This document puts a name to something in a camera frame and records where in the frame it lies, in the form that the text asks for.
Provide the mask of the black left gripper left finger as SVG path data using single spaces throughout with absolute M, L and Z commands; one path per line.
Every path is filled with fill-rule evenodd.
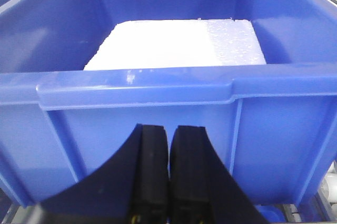
M 167 165 L 164 127 L 137 124 L 105 163 L 37 203 L 25 223 L 166 223 Z

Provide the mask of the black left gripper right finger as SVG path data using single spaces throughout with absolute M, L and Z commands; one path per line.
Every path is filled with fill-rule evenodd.
M 204 127 L 177 127 L 170 175 L 171 223 L 268 223 L 222 163 Z

